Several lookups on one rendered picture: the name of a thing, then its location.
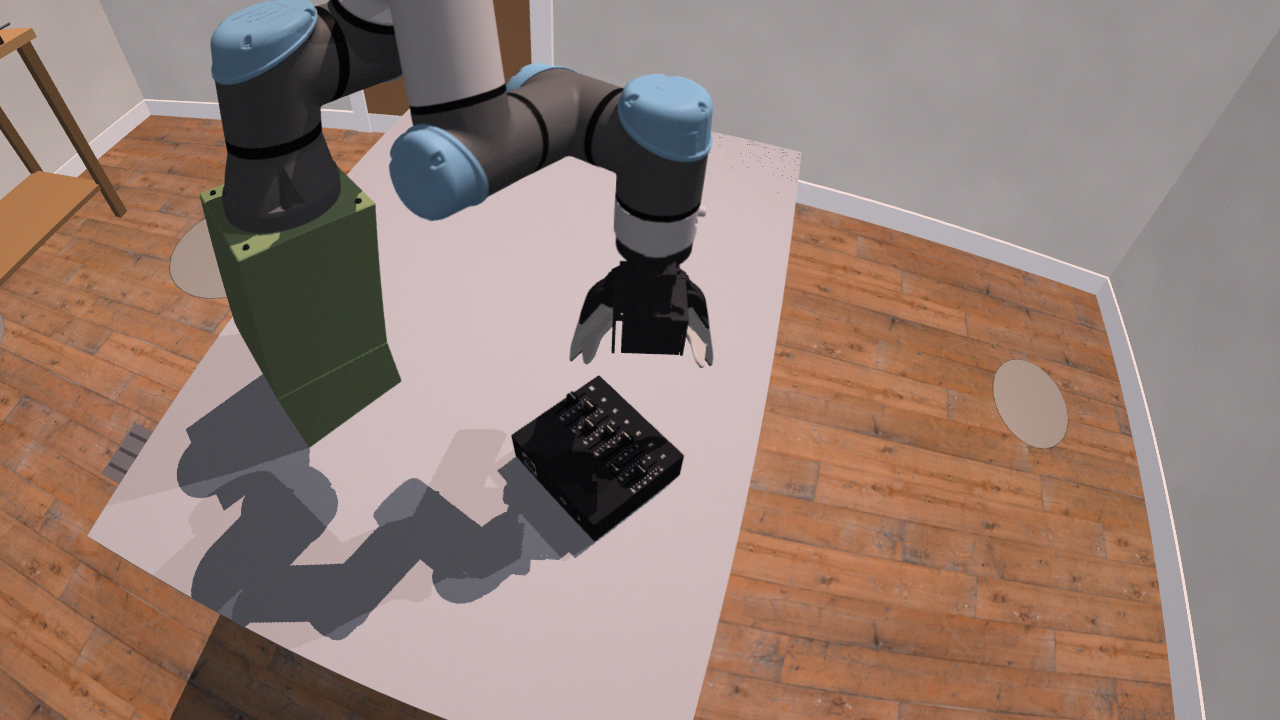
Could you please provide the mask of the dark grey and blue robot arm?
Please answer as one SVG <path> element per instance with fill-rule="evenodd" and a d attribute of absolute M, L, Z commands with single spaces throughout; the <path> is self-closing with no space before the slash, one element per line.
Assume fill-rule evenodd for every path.
<path fill-rule="evenodd" d="M 687 249 L 707 215 L 707 90 L 664 74 L 622 88 L 543 63 L 506 85 L 493 0 L 265 1 L 221 20 L 211 55 L 221 202 L 239 231 L 289 231 L 328 211 L 340 173 L 321 106 L 402 74 L 413 126 L 392 145 L 389 172 L 422 219 L 477 206 L 563 158 L 614 172 L 614 234 L 646 258 Z"/>

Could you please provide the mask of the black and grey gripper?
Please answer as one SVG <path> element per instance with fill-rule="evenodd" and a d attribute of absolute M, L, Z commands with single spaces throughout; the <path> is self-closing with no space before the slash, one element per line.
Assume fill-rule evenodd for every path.
<path fill-rule="evenodd" d="M 616 322 L 622 322 L 621 354 L 680 352 L 684 356 L 687 338 L 698 366 L 703 368 L 705 361 L 712 366 L 707 299 L 680 268 L 692 252 L 692 243 L 667 258 L 646 258 L 621 243 L 617 237 L 616 249 L 626 261 L 620 261 L 620 266 L 614 266 L 588 291 L 570 347 L 570 361 L 582 352 L 582 363 L 591 363 L 603 336 L 613 324 L 611 354 L 614 354 Z M 663 286 L 675 284 L 675 277 L 676 286 Z"/>

